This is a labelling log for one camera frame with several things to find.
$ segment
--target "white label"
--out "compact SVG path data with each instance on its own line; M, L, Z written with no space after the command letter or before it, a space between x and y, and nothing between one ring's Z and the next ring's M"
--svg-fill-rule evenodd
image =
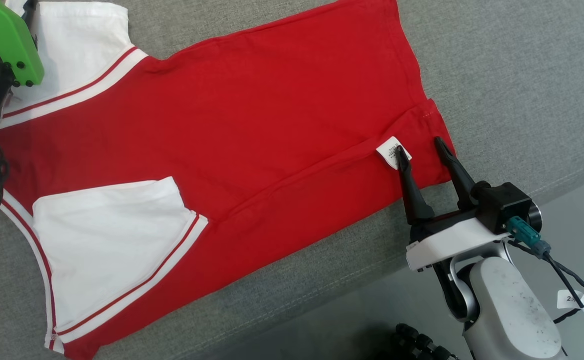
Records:
M394 170L399 170L399 165L396 162L396 149L399 146L403 146L400 141L396 139L396 137L392 136L387 139L383 145L376 148L376 151L385 159L389 166L393 167ZM408 160L411 160L411 155L408 150L403 146L403 150L405 150L405 154L408 156Z
M580 297L580 301L584 305L584 294L578 290L576 290L576 295ZM557 307L559 309L580 309L576 299L572 296L570 290L559 290L559 300L557 303Z
M417 246L417 245L418 245L418 241L414 241L413 243L406 246L405 249L407 249L407 251L410 251L411 248L413 248L414 246Z

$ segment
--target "red t-shirt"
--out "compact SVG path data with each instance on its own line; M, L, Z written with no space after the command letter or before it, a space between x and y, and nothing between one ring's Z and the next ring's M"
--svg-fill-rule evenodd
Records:
M28 113L0 130L4 211L43 271L46 346L73 359L396 201L398 173L376 153L390 137L420 187L449 180L434 137L451 141L395 0L340 0L167 60L132 47L6 120ZM168 208L156 231L173 231L143 250L135 234ZM71 287L99 290L78 301Z

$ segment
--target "gray couch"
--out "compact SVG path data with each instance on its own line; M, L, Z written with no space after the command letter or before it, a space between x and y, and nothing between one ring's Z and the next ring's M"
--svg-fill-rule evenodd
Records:
M165 58L197 41L322 0L115 0L132 41ZM427 95L476 180L513 182L542 204L584 182L584 1L400 0ZM449 184L424 191L454 208ZM197 359L405 266L401 203L104 347L98 359ZM43 282L26 240L0 214L0 360L45 350Z

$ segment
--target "cable tag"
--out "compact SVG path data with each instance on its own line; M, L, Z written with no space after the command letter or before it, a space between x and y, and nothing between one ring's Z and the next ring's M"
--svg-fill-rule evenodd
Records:
M392 136L387 141L383 143L383 145L376 148L376 151L385 159L389 166L393 167L394 170L399 170L399 166L396 161L396 149L399 146L403 146L396 137ZM408 160L411 160L411 155L408 150L403 146L403 150L405 150L405 155L408 156Z
M580 301L584 305L584 294L578 290L576 290L576 294L580 297ZM576 299L572 296L570 290L559 290L559 300L557 302L557 307L559 309L580 309Z

